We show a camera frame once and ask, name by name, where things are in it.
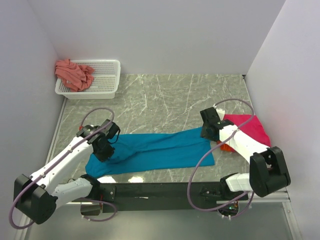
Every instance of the black metal bar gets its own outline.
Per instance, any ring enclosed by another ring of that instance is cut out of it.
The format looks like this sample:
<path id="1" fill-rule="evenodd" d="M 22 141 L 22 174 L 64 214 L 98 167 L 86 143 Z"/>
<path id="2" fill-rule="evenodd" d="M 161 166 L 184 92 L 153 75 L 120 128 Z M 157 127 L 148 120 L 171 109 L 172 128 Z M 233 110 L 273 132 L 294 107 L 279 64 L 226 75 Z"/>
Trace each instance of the black metal bar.
<path id="1" fill-rule="evenodd" d="M 187 182 L 168 183 L 101 183 L 103 200 L 113 203 L 119 211 L 192 209 L 187 199 Z M 224 195 L 221 182 L 193 182 L 190 195 L 200 208 L 214 208 L 217 201 L 231 200 L 242 194 Z M 103 212 L 113 212 L 107 205 Z"/>

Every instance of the black base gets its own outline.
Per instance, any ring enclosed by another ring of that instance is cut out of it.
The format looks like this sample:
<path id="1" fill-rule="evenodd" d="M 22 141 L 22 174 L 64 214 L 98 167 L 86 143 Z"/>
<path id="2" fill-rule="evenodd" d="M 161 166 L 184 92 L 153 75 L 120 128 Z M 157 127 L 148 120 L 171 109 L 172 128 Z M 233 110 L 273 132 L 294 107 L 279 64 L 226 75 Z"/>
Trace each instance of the black base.
<path id="1" fill-rule="evenodd" d="M 13 199 L 32 182 L 31 177 L 21 174 L 14 181 Z M 56 210 L 56 196 L 51 196 L 44 190 L 46 186 L 34 184 L 19 199 L 15 207 L 31 218 L 36 224 L 42 224 Z"/>
<path id="2" fill-rule="evenodd" d="M 103 200 L 116 205 L 119 211 L 187 210 L 193 209 L 187 199 L 187 182 L 168 183 L 101 183 Z M 199 208 L 217 207 L 217 201 L 229 201 L 243 192 L 228 192 L 221 182 L 193 182 L 192 202 Z M 240 198 L 248 200 L 248 195 Z M 113 212 L 104 205 L 103 212 Z"/>

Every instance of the teal towel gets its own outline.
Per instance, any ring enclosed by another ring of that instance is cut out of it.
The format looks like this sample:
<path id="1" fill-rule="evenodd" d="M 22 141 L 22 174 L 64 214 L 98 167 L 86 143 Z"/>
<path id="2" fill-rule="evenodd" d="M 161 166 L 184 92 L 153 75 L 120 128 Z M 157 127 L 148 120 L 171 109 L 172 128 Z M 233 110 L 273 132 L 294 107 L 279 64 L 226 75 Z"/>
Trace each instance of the teal towel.
<path id="1" fill-rule="evenodd" d="M 91 155 L 86 173 L 99 178 L 104 175 L 142 172 L 153 169 L 195 167 L 210 150 L 210 141 L 200 137 L 201 127 L 176 133 L 121 134 L 112 146 L 113 156 L 100 162 Z M 200 166 L 214 165 L 209 154 Z"/>

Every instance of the marble floor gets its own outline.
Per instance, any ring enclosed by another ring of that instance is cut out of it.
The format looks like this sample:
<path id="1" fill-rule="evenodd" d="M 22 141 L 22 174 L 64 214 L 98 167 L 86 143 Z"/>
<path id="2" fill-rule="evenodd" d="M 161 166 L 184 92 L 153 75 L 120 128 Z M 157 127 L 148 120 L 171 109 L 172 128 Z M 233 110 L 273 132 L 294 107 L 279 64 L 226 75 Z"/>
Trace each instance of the marble floor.
<path id="1" fill-rule="evenodd" d="M 199 111 L 228 98 L 250 102 L 242 75 L 218 74 L 128 74 L 121 75 L 114 99 L 70 100 L 65 103 L 59 131 L 54 142 L 51 159 L 62 151 L 79 129 L 84 115 L 93 108 L 108 106 L 115 112 L 114 121 L 122 134 L 175 133 L 202 126 Z M 242 102 L 228 101 L 219 107 L 226 114 L 249 114 Z M 101 124 L 109 113 L 93 112 L 85 124 Z M 200 167 L 194 181 L 219 181 L 232 173 L 247 173 L 249 164 L 238 153 L 213 152 L 215 165 Z M 85 158 L 63 179 L 78 178 L 85 174 Z M 118 183 L 187 182 L 193 168 L 160 169 L 109 176 Z"/>

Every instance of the white basket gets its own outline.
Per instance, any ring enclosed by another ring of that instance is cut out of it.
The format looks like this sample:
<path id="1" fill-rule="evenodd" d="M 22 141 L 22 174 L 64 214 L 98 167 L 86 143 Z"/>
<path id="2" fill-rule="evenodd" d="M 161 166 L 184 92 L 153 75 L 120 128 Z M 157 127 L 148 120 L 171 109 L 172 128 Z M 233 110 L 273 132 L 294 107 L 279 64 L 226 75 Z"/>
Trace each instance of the white basket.
<path id="1" fill-rule="evenodd" d="M 68 99 L 113 99 L 120 80 L 120 62 L 118 60 L 72 60 L 79 65 L 94 68 L 94 80 L 91 86 L 83 91 L 72 92 L 65 87 L 60 78 L 55 84 L 55 92 Z"/>

